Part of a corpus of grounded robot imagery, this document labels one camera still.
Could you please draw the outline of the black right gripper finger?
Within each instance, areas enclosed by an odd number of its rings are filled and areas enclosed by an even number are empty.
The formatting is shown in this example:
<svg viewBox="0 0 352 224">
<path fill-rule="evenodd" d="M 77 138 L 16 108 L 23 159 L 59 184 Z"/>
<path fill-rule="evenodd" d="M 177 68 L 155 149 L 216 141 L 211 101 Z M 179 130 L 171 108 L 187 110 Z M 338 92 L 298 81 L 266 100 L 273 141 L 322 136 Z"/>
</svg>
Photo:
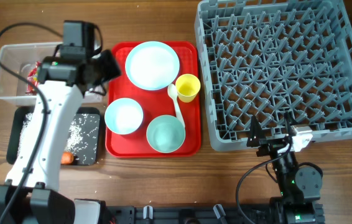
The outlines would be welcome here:
<svg viewBox="0 0 352 224">
<path fill-rule="evenodd" d="M 263 144 L 265 144 L 265 134 L 264 134 L 257 118 L 255 116 L 252 116 L 247 146 L 248 147 L 259 147 Z"/>
<path fill-rule="evenodd" d="M 292 137 L 294 135 L 292 132 L 292 123 L 294 122 L 294 119 L 291 117 L 289 112 L 284 113 L 284 121 L 285 121 L 286 135 Z"/>
</svg>

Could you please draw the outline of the light blue rice bowl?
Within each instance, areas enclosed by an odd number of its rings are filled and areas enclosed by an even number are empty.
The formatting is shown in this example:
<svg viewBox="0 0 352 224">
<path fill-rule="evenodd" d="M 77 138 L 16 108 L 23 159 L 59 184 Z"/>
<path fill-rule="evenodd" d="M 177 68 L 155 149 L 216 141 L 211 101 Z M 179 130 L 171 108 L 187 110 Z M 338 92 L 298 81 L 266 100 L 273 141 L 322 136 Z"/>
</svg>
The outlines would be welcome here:
<svg viewBox="0 0 352 224">
<path fill-rule="evenodd" d="M 104 114 L 106 127 L 113 133 L 126 135 L 142 124 L 144 112 L 141 105 L 131 98 L 119 98 L 110 103 Z"/>
</svg>

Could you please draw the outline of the red candy wrapper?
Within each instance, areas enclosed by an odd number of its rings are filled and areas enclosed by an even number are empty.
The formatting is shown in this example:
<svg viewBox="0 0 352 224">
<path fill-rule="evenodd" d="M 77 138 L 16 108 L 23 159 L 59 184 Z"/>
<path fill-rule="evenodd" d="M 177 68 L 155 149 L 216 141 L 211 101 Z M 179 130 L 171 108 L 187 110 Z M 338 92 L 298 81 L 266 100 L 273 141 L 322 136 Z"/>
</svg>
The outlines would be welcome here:
<svg viewBox="0 0 352 224">
<path fill-rule="evenodd" d="M 37 76 L 38 76 L 38 69 L 39 69 L 40 65 L 41 65 L 41 62 L 36 61 L 36 63 L 35 63 L 35 68 L 33 68 L 33 69 L 29 72 L 29 74 L 28 74 L 28 76 L 27 76 L 27 80 L 28 80 L 29 82 L 31 82 L 34 86 L 39 86 L 39 84 L 40 84 L 39 81 L 38 81 L 38 78 L 37 78 Z M 34 90 L 33 87 L 31 87 L 30 85 L 27 85 L 26 94 L 27 94 L 27 95 L 36 95 L 37 92 Z"/>
</svg>

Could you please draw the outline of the large light blue plate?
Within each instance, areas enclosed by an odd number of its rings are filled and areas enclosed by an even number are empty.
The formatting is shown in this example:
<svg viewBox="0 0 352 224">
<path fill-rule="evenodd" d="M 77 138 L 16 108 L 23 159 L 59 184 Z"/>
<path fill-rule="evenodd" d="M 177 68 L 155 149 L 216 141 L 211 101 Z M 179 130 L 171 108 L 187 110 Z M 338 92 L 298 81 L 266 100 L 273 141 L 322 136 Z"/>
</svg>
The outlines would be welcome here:
<svg viewBox="0 0 352 224">
<path fill-rule="evenodd" d="M 154 91 L 170 85 L 180 71 L 180 59 L 169 45 L 148 41 L 137 44 L 126 57 L 125 71 L 136 87 Z"/>
</svg>

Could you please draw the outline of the white plastic spoon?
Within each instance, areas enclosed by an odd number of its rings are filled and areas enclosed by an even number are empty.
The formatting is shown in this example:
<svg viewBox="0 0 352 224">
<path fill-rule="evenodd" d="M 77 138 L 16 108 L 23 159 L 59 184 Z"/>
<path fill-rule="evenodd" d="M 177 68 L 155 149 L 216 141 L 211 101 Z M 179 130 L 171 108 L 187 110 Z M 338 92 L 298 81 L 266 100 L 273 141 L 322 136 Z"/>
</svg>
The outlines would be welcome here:
<svg viewBox="0 0 352 224">
<path fill-rule="evenodd" d="M 177 89 L 173 83 L 171 83 L 167 87 L 167 94 L 171 98 L 171 100 L 173 101 L 176 118 L 181 122 L 182 126 L 185 128 L 185 122 L 184 122 L 182 112 L 180 110 L 180 107 L 179 107 L 178 101 L 177 101 L 177 97 L 178 97 Z"/>
</svg>

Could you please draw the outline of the yellow plastic cup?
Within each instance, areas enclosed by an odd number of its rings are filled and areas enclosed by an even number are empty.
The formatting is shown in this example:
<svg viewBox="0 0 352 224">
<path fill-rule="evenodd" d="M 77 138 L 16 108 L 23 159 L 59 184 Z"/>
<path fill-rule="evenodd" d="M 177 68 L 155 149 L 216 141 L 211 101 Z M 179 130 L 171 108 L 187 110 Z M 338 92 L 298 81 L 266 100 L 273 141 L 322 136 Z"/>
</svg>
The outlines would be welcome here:
<svg viewBox="0 0 352 224">
<path fill-rule="evenodd" d="M 189 103 L 198 95 L 201 83 L 197 76 L 186 73 L 177 78 L 175 86 L 180 100 Z"/>
</svg>

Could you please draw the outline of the orange carrot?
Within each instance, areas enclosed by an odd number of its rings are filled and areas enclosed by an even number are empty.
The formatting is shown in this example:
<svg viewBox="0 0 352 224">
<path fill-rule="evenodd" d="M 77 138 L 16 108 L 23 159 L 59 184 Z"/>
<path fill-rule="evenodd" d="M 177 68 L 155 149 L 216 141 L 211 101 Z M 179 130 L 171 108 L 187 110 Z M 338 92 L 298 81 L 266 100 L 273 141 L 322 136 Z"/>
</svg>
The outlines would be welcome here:
<svg viewBox="0 0 352 224">
<path fill-rule="evenodd" d="M 74 161 L 74 155 L 71 152 L 64 152 L 61 158 L 61 165 L 70 165 Z"/>
</svg>

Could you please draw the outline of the light green bowl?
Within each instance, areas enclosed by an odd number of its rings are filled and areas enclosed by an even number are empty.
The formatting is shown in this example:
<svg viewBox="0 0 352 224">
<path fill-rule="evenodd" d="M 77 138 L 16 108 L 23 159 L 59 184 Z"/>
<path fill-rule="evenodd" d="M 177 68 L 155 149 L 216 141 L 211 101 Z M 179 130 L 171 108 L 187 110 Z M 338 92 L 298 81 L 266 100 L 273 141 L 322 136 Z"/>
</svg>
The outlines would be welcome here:
<svg viewBox="0 0 352 224">
<path fill-rule="evenodd" d="M 146 138 L 155 151 L 168 154 L 177 151 L 183 145 L 186 130 L 176 117 L 166 114 L 154 118 L 149 123 Z"/>
</svg>

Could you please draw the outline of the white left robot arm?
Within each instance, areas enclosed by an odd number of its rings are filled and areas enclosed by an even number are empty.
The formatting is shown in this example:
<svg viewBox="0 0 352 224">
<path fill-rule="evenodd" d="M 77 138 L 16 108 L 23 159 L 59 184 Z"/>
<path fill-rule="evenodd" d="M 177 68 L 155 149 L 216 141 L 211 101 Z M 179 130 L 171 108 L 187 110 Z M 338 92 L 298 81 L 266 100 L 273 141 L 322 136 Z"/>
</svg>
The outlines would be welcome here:
<svg viewBox="0 0 352 224">
<path fill-rule="evenodd" d="M 58 192 L 68 130 L 90 88 L 120 76 L 109 50 L 96 58 L 46 57 L 29 130 L 0 185 L 0 223 L 106 223 L 101 200 L 70 200 Z"/>
</svg>

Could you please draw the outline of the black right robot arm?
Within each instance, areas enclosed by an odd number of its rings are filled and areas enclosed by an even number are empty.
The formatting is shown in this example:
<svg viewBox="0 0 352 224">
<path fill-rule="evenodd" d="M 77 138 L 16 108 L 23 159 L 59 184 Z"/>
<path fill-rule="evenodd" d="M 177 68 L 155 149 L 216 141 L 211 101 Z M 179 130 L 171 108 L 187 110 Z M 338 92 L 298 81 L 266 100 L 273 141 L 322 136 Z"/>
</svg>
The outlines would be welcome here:
<svg viewBox="0 0 352 224">
<path fill-rule="evenodd" d="M 280 197 L 270 199 L 272 223 L 324 223 L 323 205 L 319 204 L 323 183 L 323 171 L 311 162 L 297 162 L 295 153 L 307 147 L 313 138 L 312 129 L 298 124 L 289 113 L 284 114 L 286 134 L 282 137 L 267 137 L 255 116 L 247 146 L 256 147 L 258 157 L 268 156 L 246 175 L 261 166 L 272 165 L 273 180 L 280 190 Z"/>
</svg>

